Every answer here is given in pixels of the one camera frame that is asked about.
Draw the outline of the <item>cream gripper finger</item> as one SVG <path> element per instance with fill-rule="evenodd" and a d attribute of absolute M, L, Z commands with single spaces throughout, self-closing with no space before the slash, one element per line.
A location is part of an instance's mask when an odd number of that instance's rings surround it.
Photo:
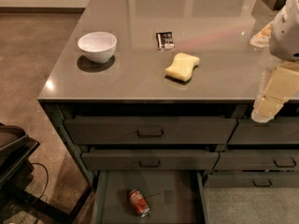
<path fill-rule="evenodd" d="M 262 92 L 256 98 L 251 118 L 258 123 L 273 119 L 299 91 L 299 63 L 284 62 L 270 73 Z"/>
<path fill-rule="evenodd" d="M 272 24 L 273 22 L 269 22 L 267 25 L 265 25 L 265 27 L 250 40 L 250 44 L 258 48 L 268 47 L 269 38 L 272 31 Z"/>

